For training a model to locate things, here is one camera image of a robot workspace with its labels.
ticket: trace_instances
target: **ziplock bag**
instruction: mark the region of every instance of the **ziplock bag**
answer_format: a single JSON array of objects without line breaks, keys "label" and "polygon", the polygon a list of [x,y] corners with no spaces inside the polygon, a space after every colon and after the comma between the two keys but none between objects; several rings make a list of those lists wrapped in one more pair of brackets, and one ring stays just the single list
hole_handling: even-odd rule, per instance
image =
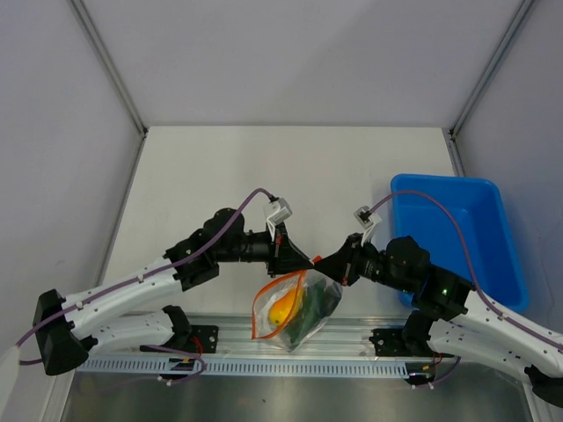
[{"label": "ziplock bag", "polygon": [[341,298],[342,286],[315,270],[284,275],[254,297],[252,339],[292,352],[325,325]]}]

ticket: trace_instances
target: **blue plastic bin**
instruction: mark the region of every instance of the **blue plastic bin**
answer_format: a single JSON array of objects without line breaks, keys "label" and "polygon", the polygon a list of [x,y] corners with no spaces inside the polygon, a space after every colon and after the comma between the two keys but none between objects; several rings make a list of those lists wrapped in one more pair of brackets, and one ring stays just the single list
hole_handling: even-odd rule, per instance
[{"label": "blue plastic bin", "polygon": [[[449,178],[399,174],[391,191],[413,189],[441,202],[464,233],[480,286],[504,306],[522,312],[530,298],[510,235],[501,194],[480,178]],[[412,236],[430,252],[433,264],[471,279],[457,232],[448,217],[430,201],[415,195],[393,198],[395,236]],[[411,296],[400,294],[410,306]]]}]

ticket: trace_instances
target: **white table surface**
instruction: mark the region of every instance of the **white table surface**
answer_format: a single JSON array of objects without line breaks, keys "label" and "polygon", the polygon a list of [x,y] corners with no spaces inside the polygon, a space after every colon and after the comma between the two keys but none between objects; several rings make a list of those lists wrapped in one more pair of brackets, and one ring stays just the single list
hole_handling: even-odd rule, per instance
[{"label": "white table surface", "polygon": [[[284,197],[292,241],[308,256],[337,251],[361,231],[353,212],[390,192],[402,172],[453,175],[439,128],[152,127],[121,220],[104,284],[133,272],[190,236],[215,211],[238,207],[256,187]],[[264,229],[258,196],[244,211],[245,229]],[[388,208],[375,244],[391,236]],[[180,305],[188,313],[248,315],[270,279],[263,264],[222,264],[202,286],[142,307]],[[359,280],[347,287],[338,317],[406,317],[397,292]]]}]

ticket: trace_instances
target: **gray wall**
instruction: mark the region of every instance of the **gray wall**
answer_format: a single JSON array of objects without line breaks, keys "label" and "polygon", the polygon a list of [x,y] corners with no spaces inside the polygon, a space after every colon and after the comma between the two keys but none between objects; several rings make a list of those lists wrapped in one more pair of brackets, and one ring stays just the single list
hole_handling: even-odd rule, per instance
[{"label": "gray wall", "polygon": [[[2,353],[40,293],[93,283],[139,140],[65,0],[0,2],[0,57]],[[3,420],[37,420],[51,382],[22,368]]]},{"label": "gray wall", "polygon": [[86,0],[145,123],[450,127],[520,0]]},{"label": "gray wall", "polygon": [[542,0],[462,130],[470,175],[502,192],[528,315],[563,331],[563,3]]}]

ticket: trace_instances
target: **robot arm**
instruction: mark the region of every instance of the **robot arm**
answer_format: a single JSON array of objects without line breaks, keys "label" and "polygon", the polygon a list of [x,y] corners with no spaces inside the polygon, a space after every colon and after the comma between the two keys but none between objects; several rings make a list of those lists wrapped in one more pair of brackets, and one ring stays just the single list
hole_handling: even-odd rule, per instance
[{"label": "robot arm", "polygon": [[[417,308],[409,316],[402,338],[413,355],[451,353],[530,382],[539,397],[563,407],[563,335],[549,331],[496,303],[501,316],[487,307],[470,281],[430,262],[430,254],[409,236],[393,239],[385,251],[349,236],[333,255],[315,269],[344,286],[365,277],[413,294]],[[516,322],[522,330],[510,322]]]},{"label": "robot arm", "polygon": [[[312,268],[307,256],[294,246],[285,227],[291,211],[283,199],[265,206],[267,230],[245,233],[245,219],[234,209],[224,208],[206,221],[201,229],[168,249],[164,256],[116,282],[112,287],[97,287],[63,298],[56,290],[39,297],[33,324],[69,309],[36,332],[41,360],[47,375],[74,369],[100,353],[131,346],[166,345],[181,348],[190,334],[189,322],[178,307],[166,307],[146,316],[117,318],[144,303],[180,294],[219,275],[219,262],[264,262],[271,276]],[[229,228],[213,245],[194,259],[187,259],[231,219]]]}]

